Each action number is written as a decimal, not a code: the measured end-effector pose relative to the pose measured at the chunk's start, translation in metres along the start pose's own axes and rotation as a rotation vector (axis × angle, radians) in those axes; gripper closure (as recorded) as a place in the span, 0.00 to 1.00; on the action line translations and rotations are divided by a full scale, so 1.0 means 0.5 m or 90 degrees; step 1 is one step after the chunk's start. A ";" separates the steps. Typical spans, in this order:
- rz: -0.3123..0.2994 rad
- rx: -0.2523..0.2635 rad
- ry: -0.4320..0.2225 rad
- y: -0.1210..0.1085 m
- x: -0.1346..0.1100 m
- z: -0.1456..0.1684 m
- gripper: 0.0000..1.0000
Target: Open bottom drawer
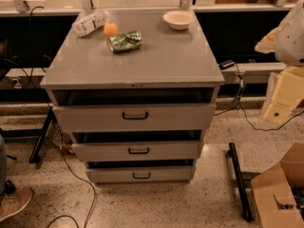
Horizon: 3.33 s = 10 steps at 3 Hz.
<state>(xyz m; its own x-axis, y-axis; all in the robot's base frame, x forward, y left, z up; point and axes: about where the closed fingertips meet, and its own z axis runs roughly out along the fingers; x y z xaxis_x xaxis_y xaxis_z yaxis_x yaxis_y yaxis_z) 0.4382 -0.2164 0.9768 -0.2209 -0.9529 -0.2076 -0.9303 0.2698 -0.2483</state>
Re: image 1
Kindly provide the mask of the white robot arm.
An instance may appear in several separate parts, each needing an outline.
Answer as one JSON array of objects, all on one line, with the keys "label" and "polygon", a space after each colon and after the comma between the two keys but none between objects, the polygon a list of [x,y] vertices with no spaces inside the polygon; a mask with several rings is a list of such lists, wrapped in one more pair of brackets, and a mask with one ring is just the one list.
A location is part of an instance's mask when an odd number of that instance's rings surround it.
[{"label": "white robot arm", "polygon": [[281,124],[304,100],[304,0],[296,2],[279,26],[256,44],[255,51],[273,52],[286,65],[272,79],[264,113],[267,121]]}]

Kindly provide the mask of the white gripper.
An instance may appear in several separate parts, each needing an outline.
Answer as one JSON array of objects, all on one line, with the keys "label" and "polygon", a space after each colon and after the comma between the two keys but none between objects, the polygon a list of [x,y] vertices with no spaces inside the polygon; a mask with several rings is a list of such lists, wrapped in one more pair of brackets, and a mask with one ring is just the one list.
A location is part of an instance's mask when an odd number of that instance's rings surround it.
[{"label": "white gripper", "polygon": [[288,67],[279,73],[275,91],[272,97],[273,104],[266,109],[264,118],[274,124],[282,124],[291,115],[304,99],[304,69]]}]

